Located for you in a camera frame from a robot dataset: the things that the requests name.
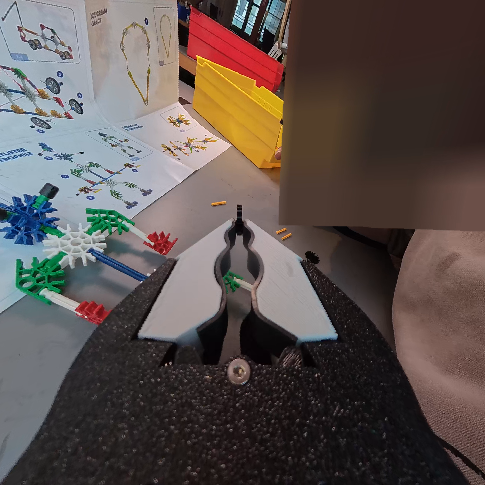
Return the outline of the person's beige shirt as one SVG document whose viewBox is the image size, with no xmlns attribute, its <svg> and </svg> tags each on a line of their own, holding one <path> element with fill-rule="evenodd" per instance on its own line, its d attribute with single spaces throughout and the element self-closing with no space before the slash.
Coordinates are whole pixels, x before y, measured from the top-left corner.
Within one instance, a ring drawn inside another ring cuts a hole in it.
<svg viewBox="0 0 485 485">
<path fill-rule="evenodd" d="M 484 232 L 417 229 L 393 297 L 397 356 L 470 484 L 484 484 Z"/>
</svg>

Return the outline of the red plastic bin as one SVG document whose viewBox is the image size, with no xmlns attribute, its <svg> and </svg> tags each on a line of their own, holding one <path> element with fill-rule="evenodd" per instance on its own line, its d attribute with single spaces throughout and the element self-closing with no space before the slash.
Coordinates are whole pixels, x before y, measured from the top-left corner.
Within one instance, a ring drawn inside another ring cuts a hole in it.
<svg viewBox="0 0 485 485">
<path fill-rule="evenodd" d="M 257 87 L 276 93 L 283 65 L 231 30 L 191 7 L 187 54 L 203 57 L 255 80 Z"/>
</svg>

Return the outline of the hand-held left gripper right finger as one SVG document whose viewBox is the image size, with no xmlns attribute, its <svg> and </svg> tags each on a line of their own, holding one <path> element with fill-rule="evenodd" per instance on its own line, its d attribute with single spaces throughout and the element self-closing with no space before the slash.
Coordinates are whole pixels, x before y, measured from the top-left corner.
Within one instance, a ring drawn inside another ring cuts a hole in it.
<svg viewBox="0 0 485 485">
<path fill-rule="evenodd" d="M 303 260 L 248 219 L 242 232 L 247 268 L 255 279 L 249 332 L 258 345 L 281 353 L 288 346 L 337 340 Z"/>
</svg>

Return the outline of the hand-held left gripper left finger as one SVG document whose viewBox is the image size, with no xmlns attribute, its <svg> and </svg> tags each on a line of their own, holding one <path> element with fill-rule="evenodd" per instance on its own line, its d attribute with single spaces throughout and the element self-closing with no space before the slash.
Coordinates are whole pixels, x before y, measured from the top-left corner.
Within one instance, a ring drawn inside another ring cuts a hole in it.
<svg viewBox="0 0 485 485">
<path fill-rule="evenodd" d="M 220 356 L 227 332 L 228 269 L 235 219 L 229 219 L 177 258 L 139 332 L 139 339 L 191 345 L 203 356 Z"/>
</svg>

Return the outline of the grey desk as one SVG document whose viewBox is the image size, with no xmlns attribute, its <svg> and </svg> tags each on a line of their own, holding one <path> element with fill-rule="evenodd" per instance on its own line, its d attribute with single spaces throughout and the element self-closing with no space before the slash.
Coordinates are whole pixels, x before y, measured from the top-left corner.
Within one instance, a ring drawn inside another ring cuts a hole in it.
<svg viewBox="0 0 485 485">
<path fill-rule="evenodd" d="M 146 233 L 164 231 L 178 241 L 176 257 L 236 214 L 304 258 L 313 251 L 318 268 L 368 315 L 395 350 L 391 306 L 397 273 L 388 254 L 340 234 L 332 227 L 280 225 L 280 169 L 260 170 L 230 147 L 139 213 Z M 211 203 L 226 201 L 212 207 Z M 74 358 L 96 329 L 72 312 L 25 296 L 1 314 L 1 478 L 21 457 L 50 409 Z"/>
</svg>

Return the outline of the yellow plastic bin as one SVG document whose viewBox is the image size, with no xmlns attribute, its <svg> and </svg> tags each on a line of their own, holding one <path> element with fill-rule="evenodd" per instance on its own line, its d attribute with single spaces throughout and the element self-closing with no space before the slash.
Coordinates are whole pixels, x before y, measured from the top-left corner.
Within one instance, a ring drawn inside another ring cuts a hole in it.
<svg viewBox="0 0 485 485">
<path fill-rule="evenodd" d="M 193 108 L 258 168 L 281 166 L 283 100 L 255 80 L 197 56 Z"/>
</svg>

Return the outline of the colourful toy rod model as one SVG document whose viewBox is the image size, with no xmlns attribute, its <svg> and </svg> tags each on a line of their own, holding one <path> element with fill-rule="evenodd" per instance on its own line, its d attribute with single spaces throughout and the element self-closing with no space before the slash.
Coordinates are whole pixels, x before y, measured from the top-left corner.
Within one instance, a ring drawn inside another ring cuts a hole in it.
<svg viewBox="0 0 485 485">
<path fill-rule="evenodd" d="M 1 245 L 1 312 L 24 296 L 30 296 L 47 305 L 57 305 L 76 314 L 92 324 L 100 324 L 110 313 L 94 301 L 77 302 L 63 295 L 64 269 L 74 269 L 80 262 L 101 262 L 137 282 L 143 282 L 149 274 L 143 274 L 118 260 L 107 256 L 106 238 L 115 233 L 130 233 L 140 238 L 145 246 L 162 256 L 167 256 L 177 242 L 170 240 L 170 233 L 146 234 L 135 222 L 115 210 L 86 209 L 86 224 L 77 227 L 57 224 L 53 217 L 57 211 L 52 199 L 58 187 L 46 183 L 37 195 L 25 194 L 12 197 L 10 204 L 1 199 L 1 234 L 16 246 L 29 248 L 30 264 L 17 255 L 21 251 L 9 250 Z"/>
</svg>

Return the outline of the printed instruction sheet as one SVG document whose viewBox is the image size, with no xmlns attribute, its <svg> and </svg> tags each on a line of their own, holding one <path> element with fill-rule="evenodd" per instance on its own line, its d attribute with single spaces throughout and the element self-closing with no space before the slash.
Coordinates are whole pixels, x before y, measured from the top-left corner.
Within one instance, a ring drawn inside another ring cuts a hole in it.
<svg viewBox="0 0 485 485">
<path fill-rule="evenodd" d="M 1 1 L 1 312 L 41 225 L 133 217 L 229 144 L 179 103 L 176 1 Z"/>
</svg>

